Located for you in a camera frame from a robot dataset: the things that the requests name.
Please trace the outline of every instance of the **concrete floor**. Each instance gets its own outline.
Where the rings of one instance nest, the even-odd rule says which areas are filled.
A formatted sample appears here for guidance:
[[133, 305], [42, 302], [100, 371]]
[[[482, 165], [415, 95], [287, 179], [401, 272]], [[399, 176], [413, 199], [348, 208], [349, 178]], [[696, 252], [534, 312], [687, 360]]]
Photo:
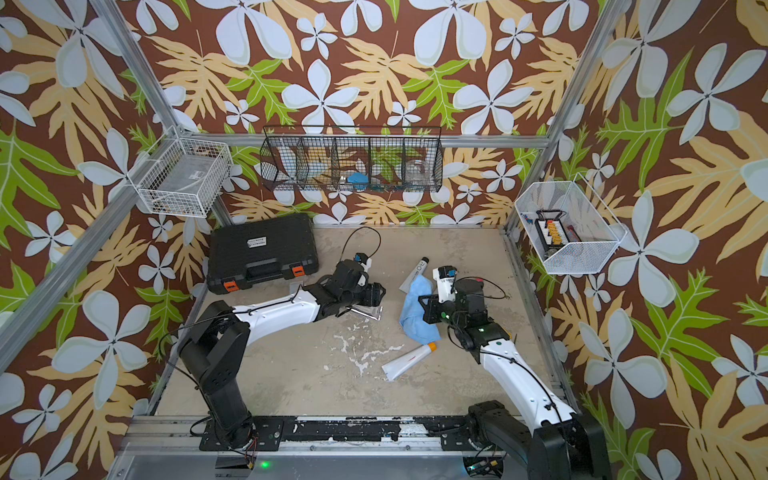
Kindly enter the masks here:
[[[320, 271], [315, 282], [332, 273], [347, 228], [314, 230]], [[464, 415], [477, 402], [497, 399], [517, 411], [501, 386], [469, 353], [452, 345], [440, 325], [438, 349], [387, 382], [382, 365], [419, 344], [403, 333], [398, 320], [406, 295], [398, 287], [421, 257], [432, 268], [451, 264], [461, 276], [478, 275], [498, 283], [511, 297], [487, 300], [488, 312], [513, 337], [528, 364], [549, 384], [538, 341], [525, 315], [514, 273], [496, 229], [379, 229], [382, 246], [373, 257], [371, 281], [387, 293], [380, 321], [347, 314], [295, 326], [251, 344], [237, 381], [254, 415]], [[361, 230], [345, 257], [372, 252], [376, 235]], [[274, 280], [225, 296], [206, 295], [206, 304], [225, 300], [231, 306], [263, 302], [288, 294], [289, 281]], [[486, 293], [498, 295], [487, 285]], [[174, 372], [157, 408], [158, 415], [205, 415], [200, 393], [189, 379]]]

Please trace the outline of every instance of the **blue cloth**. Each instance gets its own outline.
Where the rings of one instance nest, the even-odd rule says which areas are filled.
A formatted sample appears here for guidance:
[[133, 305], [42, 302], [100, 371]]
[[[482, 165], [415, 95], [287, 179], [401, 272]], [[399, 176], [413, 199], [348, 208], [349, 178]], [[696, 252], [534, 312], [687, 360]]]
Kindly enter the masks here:
[[411, 283], [406, 303], [402, 306], [400, 314], [400, 325], [403, 331], [422, 345], [440, 340], [437, 325], [429, 325], [424, 321], [424, 307], [419, 303], [419, 295], [430, 294], [432, 294], [432, 282], [418, 275]]

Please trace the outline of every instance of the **white toothpaste tube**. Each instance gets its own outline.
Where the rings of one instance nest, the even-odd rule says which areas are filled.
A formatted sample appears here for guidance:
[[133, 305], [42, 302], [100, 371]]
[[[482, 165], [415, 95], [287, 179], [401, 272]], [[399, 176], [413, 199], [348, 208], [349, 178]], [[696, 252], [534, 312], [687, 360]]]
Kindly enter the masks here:
[[390, 382], [394, 382], [397, 377], [408, 371], [408, 369], [416, 363], [421, 362], [424, 357], [435, 350], [437, 350], [437, 345], [434, 342], [428, 343], [427, 345], [422, 345], [418, 349], [386, 363], [382, 366], [382, 369], [386, 374], [386, 379]]
[[413, 283], [413, 280], [415, 280], [417, 275], [421, 275], [424, 273], [424, 270], [427, 268], [427, 264], [429, 263], [429, 258], [423, 257], [421, 261], [419, 261], [416, 264], [416, 267], [413, 269], [413, 271], [406, 277], [406, 280], [402, 283], [400, 286], [400, 290], [404, 293], [408, 293], [411, 290], [411, 283]]

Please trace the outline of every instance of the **black wire basket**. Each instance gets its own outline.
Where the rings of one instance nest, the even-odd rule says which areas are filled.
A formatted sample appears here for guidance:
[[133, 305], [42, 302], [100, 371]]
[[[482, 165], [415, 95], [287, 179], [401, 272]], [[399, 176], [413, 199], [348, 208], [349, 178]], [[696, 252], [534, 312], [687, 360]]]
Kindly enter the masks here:
[[354, 128], [355, 134], [337, 134], [340, 127], [322, 126], [329, 133], [315, 135], [265, 127], [260, 152], [264, 185], [270, 190], [440, 189], [439, 127], [391, 127], [387, 134], [366, 133], [374, 127]]

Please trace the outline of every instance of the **blue object in basket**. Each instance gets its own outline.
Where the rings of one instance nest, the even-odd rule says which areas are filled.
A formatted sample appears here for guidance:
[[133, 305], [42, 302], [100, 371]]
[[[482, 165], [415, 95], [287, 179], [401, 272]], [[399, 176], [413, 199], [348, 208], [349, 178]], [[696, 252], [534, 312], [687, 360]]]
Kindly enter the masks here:
[[349, 175], [346, 181], [350, 182], [351, 184], [367, 184], [368, 175], [355, 172], [354, 174]]
[[424, 307], [419, 303], [419, 295], [432, 294], [432, 281], [422, 275], [418, 275], [406, 296], [406, 303], [402, 306], [400, 325], [407, 336], [426, 345], [440, 340], [440, 332], [437, 325], [430, 325], [424, 321]]

